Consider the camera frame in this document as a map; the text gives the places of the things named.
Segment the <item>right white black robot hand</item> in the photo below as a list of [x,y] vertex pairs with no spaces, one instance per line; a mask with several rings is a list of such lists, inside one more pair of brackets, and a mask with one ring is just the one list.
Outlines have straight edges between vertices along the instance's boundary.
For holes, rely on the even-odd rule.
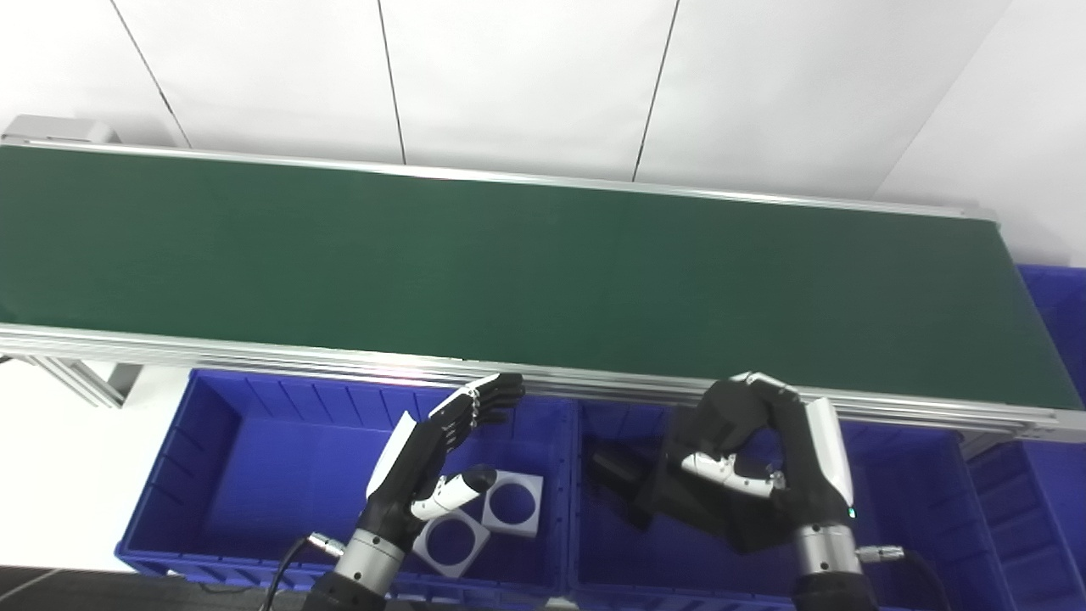
[[[776,432],[782,468],[741,474],[740,451],[761,429]],[[846,524],[854,485],[837,407],[804,400],[772,375],[747,372],[718,380],[669,434],[669,461],[691,476],[775,502],[796,527]]]

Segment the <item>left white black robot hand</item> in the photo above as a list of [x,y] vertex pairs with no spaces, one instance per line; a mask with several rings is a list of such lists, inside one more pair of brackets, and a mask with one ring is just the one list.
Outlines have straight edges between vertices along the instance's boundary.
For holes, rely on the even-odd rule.
[[412,502],[434,489],[446,458],[475,429],[506,422],[523,395],[523,375],[495,373],[451,392],[424,421],[407,415],[372,469],[357,529],[409,552],[424,529]]

